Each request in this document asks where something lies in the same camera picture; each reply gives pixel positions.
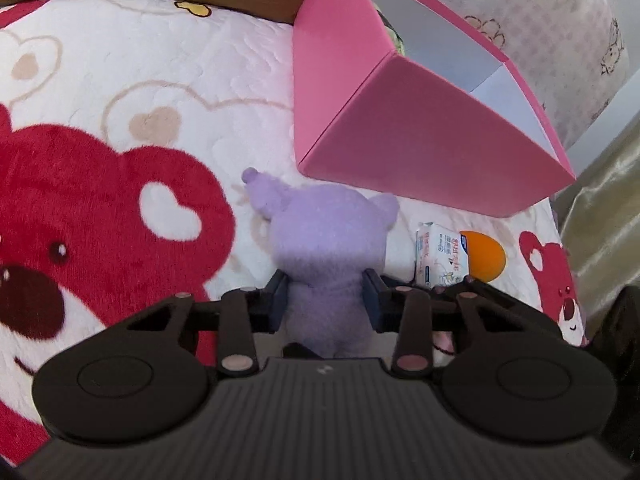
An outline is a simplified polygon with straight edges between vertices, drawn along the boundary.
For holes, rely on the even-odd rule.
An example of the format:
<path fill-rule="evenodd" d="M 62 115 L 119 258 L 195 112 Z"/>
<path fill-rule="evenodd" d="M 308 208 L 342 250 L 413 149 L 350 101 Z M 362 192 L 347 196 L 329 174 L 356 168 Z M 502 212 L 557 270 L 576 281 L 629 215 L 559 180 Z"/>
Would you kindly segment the orange makeup sponge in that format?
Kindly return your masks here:
<path fill-rule="evenodd" d="M 476 232 L 462 231 L 468 243 L 469 274 L 483 282 L 498 278 L 506 267 L 506 252 L 492 237 Z"/>

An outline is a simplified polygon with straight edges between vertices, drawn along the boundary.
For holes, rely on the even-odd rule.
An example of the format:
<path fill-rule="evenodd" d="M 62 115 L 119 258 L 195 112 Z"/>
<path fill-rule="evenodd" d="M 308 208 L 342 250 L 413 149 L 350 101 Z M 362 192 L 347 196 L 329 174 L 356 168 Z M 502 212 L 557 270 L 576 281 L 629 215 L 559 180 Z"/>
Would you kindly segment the gold curtain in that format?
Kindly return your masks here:
<path fill-rule="evenodd" d="M 553 202 L 587 325 L 639 283 L 639 126 L 633 125 Z"/>

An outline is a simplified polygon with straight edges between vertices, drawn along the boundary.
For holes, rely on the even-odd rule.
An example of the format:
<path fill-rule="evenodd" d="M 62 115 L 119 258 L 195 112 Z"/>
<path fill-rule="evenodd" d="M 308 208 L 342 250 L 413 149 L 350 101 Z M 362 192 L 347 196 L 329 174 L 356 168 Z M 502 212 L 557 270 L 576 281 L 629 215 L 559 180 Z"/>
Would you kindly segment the small white tissue pack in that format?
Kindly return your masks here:
<path fill-rule="evenodd" d="M 434 222 L 416 230 L 416 284 L 433 288 L 458 284 L 470 273 L 466 236 Z"/>

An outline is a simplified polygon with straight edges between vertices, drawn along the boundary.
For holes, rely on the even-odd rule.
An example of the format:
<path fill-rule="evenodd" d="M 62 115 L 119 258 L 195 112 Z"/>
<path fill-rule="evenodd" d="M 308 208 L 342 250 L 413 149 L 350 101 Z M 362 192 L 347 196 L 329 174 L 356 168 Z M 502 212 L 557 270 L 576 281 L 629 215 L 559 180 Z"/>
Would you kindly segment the bear print blanket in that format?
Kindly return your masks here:
<path fill-rule="evenodd" d="M 1 454 L 47 441 L 50 356 L 174 292 L 276 266 L 241 174 L 292 186 L 292 28 L 172 0 L 1 14 Z"/>

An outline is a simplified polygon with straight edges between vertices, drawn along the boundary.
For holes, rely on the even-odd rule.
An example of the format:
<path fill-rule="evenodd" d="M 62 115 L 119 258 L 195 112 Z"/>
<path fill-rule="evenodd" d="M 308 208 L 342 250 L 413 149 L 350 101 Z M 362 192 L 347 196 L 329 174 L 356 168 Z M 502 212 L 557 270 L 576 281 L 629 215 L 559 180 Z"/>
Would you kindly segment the pink checked pillow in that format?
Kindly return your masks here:
<path fill-rule="evenodd" d="M 629 55 L 608 0 L 439 0 L 516 65 L 570 148 L 622 88 Z"/>

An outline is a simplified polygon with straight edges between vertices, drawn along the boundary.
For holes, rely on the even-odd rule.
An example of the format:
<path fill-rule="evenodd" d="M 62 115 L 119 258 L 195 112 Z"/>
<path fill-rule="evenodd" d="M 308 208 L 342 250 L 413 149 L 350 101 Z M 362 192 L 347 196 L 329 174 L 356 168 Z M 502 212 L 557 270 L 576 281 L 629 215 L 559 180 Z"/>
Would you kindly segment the green yarn ball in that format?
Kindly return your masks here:
<path fill-rule="evenodd" d="M 398 34 L 397 30 L 393 28 L 393 25 L 390 24 L 390 21 L 386 18 L 386 16 L 382 13 L 380 9 L 376 9 L 376 13 L 378 17 L 382 21 L 382 24 L 387 32 L 387 36 L 390 37 L 390 41 L 392 42 L 396 52 L 399 55 L 405 56 L 406 49 L 404 40 L 402 40 L 401 36 Z"/>

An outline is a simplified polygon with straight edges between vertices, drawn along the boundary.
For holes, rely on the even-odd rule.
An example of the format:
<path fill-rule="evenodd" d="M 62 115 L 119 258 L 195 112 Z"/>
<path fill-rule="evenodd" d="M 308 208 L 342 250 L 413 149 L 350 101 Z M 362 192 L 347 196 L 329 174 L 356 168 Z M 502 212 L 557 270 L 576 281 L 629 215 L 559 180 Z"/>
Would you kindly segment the pink cardboard box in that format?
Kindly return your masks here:
<path fill-rule="evenodd" d="M 575 179 L 515 65 L 438 0 L 304 0 L 293 78 L 305 176 L 498 218 Z"/>

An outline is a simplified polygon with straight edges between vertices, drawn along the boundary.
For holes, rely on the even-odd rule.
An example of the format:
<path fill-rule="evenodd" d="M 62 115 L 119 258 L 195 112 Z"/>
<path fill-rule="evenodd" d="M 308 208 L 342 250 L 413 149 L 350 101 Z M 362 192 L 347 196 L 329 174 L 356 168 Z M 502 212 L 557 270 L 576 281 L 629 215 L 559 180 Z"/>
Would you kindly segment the purple plush toy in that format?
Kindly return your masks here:
<path fill-rule="evenodd" d="M 288 342 L 325 359 L 366 354 L 373 328 L 362 299 L 363 272 L 384 270 L 397 197 L 367 198 L 331 183 L 293 188 L 254 168 L 245 169 L 242 180 L 254 211 L 269 221 L 272 260 L 290 278 L 283 318 Z"/>

